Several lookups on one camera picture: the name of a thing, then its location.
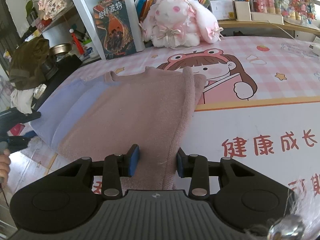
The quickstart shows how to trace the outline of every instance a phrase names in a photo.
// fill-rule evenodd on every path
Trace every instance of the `white charger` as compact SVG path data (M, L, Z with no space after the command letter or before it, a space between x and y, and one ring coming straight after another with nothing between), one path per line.
M309 46L312 49L312 52L318 56L320 56L320 44L319 45L310 45Z

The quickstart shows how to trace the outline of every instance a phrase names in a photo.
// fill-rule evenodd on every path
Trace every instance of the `pink towel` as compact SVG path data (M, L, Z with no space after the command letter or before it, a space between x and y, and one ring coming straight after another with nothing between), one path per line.
M132 178L122 187L139 190L172 189L176 153L203 92L205 76L146 67L132 76L106 73L116 82L97 99L65 136L58 152L70 160L90 156L125 154L140 146L140 161Z

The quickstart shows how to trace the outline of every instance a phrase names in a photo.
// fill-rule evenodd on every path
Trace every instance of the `light blue cloth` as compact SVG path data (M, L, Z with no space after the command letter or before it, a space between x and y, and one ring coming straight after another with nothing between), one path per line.
M55 91L39 108L41 118L30 123L37 135L53 150L98 97L119 82L105 82L104 76L90 81L77 79Z

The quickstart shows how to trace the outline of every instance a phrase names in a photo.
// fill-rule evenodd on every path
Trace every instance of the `human hand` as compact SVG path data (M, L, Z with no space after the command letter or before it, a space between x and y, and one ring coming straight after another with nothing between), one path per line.
M4 178L4 182L1 183L2 186L6 185L8 182L8 174L10 172L9 165L11 163L9 159L10 151L5 149L3 153L3 155L0 155L0 178Z

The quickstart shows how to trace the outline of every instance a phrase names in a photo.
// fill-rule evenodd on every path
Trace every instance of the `window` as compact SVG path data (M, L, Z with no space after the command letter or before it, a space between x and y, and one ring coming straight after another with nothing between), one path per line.
M15 49L21 44L21 39L5 0L0 0L0 15L0 65L4 70L9 70L9 61L3 58L3 54L7 49L13 55Z

